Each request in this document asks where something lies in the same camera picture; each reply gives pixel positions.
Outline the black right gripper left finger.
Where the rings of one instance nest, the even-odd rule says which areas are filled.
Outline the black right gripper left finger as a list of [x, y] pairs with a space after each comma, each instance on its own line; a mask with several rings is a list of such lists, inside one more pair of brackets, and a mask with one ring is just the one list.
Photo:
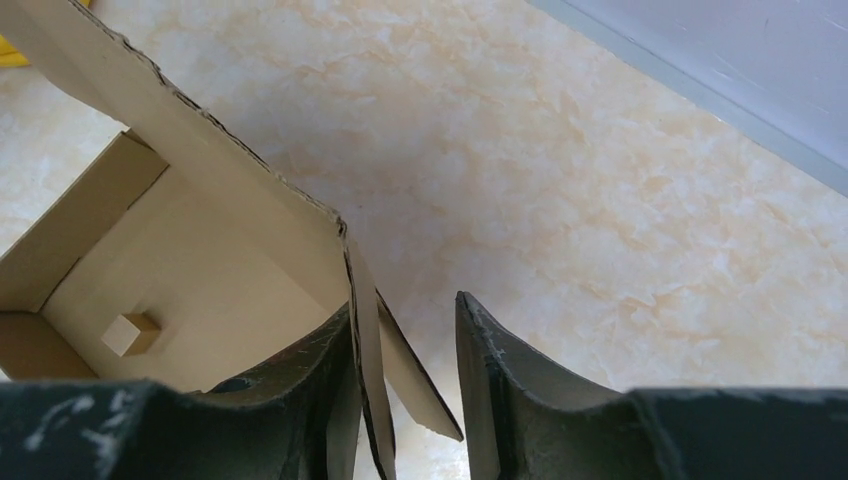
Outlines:
[[349, 479], [349, 312], [207, 392], [150, 380], [5, 382], [5, 479]]

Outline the brown cardboard box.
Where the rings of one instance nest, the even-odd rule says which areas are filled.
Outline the brown cardboard box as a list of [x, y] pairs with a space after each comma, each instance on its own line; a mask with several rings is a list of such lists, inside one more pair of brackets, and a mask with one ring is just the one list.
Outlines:
[[[32, 64], [125, 130], [1, 260], [3, 382], [150, 380], [207, 392], [349, 312], [359, 432], [396, 475], [387, 393], [462, 430], [377, 290], [345, 222], [281, 176], [92, 13], [85, 46]], [[101, 342], [121, 314], [161, 334]]]

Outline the small cardboard scrap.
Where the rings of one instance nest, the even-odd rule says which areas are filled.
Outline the small cardboard scrap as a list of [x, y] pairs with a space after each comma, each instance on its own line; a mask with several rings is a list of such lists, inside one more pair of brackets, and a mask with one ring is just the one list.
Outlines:
[[160, 326], [143, 313], [118, 315], [101, 336], [101, 342], [119, 357], [146, 353], [161, 334]]

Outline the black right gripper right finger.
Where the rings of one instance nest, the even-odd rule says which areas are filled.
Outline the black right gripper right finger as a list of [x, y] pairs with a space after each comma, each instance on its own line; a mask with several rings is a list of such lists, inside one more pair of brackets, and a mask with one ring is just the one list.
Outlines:
[[618, 392], [521, 340], [471, 294], [456, 349], [475, 479], [843, 479], [847, 393], [760, 387]]

